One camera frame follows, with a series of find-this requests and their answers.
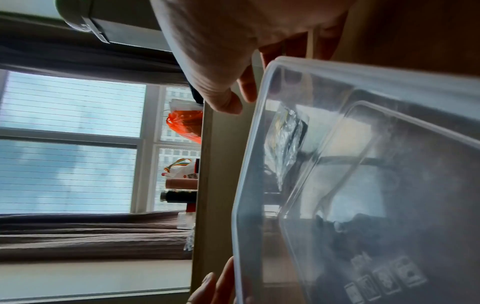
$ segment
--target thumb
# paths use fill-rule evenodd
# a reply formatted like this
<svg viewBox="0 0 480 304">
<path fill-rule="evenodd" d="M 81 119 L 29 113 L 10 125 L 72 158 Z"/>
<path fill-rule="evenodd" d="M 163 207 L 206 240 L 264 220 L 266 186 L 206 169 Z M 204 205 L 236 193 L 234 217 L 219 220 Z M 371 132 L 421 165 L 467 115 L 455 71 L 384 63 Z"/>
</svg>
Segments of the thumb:
<svg viewBox="0 0 480 304">
<path fill-rule="evenodd" d="M 240 114 L 242 112 L 242 102 L 237 94 L 233 93 L 231 89 L 227 89 L 223 93 L 204 93 L 205 100 L 216 111 Z"/>
<path fill-rule="evenodd" d="M 186 304 L 210 304 L 214 298 L 217 278 L 213 272 L 206 275 L 201 286 L 188 298 Z"/>
</svg>

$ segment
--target window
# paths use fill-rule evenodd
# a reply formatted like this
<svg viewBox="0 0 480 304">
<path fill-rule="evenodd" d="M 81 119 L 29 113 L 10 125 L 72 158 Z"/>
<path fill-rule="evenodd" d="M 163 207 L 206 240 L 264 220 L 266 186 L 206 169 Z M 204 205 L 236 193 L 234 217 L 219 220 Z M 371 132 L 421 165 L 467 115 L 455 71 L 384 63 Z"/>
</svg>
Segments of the window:
<svg viewBox="0 0 480 304">
<path fill-rule="evenodd" d="M 0 72 L 0 213 L 185 208 L 160 203 L 158 171 L 200 154 L 165 123 L 188 87 Z"/>
</svg>

